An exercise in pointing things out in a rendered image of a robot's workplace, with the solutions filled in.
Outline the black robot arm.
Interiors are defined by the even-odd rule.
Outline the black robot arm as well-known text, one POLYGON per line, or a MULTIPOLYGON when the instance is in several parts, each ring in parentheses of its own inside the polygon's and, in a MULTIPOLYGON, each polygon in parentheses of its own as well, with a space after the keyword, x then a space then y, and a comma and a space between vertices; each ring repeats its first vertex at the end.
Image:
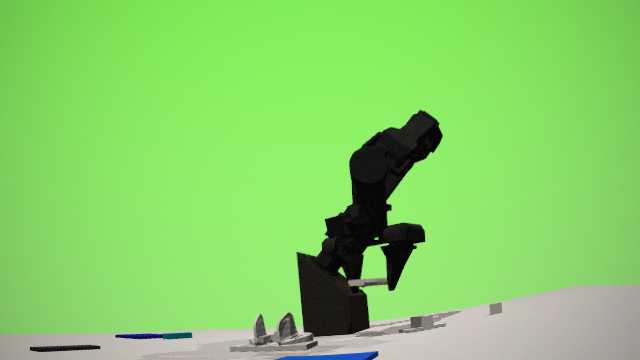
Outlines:
MULTIPOLYGON (((392 195, 414 163, 425 160, 442 140, 438 120, 425 110, 413 114, 402 127, 388 127, 367 140, 349 161, 352 200, 361 196, 392 195)), ((349 236, 366 228, 376 231, 370 202, 348 206, 344 213, 325 219, 326 236, 349 236), (368 205, 367 205, 368 204, 368 205)), ((339 276, 340 263, 329 254, 309 257, 331 276, 339 276)))

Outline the blue flat square plate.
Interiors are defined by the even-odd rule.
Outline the blue flat square plate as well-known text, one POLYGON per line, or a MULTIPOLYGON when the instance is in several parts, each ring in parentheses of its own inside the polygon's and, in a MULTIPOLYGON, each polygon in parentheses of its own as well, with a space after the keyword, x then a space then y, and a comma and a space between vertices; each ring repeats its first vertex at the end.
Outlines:
POLYGON ((378 351, 368 353, 318 355, 318 356, 286 356, 277 360, 373 360, 378 357, 378 351))

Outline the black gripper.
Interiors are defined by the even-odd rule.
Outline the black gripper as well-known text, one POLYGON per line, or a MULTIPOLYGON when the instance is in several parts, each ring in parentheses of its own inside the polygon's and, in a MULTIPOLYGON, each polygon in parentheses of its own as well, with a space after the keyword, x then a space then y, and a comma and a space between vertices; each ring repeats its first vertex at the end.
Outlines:
POLYGON ((322 254, 335 258, 341 264, 347 281, 350 281, 361 279, 362 276, 364 254, 356 254, 360 248, 388 243, 389 245, 380 248, 387 262, 388 290, 394 291, 407 260, 412 251, 417 249, 414 244, 425 242, 425 230, 421 224, 416 223, 388 226, 387 211, 392 210, 392 205, 387 204, 383 196, 361 196, 352 200, 354 206, 363 202, 370 202, 376 220, 376 231, 366 231, 364 228, 349 236, 327 237, 322 242, 322 254))

